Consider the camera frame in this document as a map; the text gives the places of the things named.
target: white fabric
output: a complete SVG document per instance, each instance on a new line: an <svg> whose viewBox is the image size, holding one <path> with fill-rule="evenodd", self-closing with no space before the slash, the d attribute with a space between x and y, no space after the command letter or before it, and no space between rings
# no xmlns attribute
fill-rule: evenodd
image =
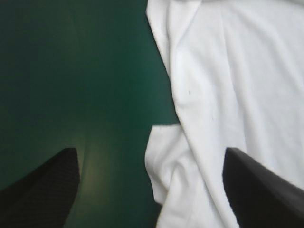
<svg viewBox="0 0 304 228"><path fill-rule="evenodd" d="M157 228L237 228L222 183L238 147L304 189L304 7L291 0L149 0L181 126L155 126L146 167Z"/></svg>

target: white cloth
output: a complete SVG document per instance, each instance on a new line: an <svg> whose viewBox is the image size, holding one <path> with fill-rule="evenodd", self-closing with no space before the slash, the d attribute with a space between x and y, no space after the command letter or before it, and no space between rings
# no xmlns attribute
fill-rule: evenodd
<svg viewBox="0 0 304 228"><path fill-rule="evenodd" d="M304 6L149 0L181 126L155 126L146 167L157 228L237 228L222 183L238 147L304 189Z"/></svg>

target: green wall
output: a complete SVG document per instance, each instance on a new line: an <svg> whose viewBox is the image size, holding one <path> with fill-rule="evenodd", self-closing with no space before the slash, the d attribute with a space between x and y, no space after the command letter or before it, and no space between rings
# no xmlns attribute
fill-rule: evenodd
<svg viewBox="0 0 304 228"><path fill-rule="evenodd" d="M81 183L67 228L153 228L152 124L178 122L146 0L0 2L0 189L65 147Z"/></svg>

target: black object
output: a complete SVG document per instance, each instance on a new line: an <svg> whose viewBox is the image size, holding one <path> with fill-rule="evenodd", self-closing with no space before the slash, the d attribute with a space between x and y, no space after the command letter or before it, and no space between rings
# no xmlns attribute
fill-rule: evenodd
<svg viewBox="0 0 304 228"><path fill-rule="evenodd" d="M223 183L241 228L304 228L304 192L237 148L226 149Z"/></svg>
<svg viewBox="0 0 304 228"><path fill-rule="evenodd" d="M63 227L78 185L76 149L64 149L0 191L0 228Z"/></svg>

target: white t-shirt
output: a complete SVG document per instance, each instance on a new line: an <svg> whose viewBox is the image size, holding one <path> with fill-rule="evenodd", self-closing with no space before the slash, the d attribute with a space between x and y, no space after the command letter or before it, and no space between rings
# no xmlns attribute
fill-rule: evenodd
<svg viewBox="0 0 304 228"><path fill-rule="evenodd" d="M158 228L238 227L226 147L304 190L303 3L148 1L181 124L153 127L147 146Z"/></svg>

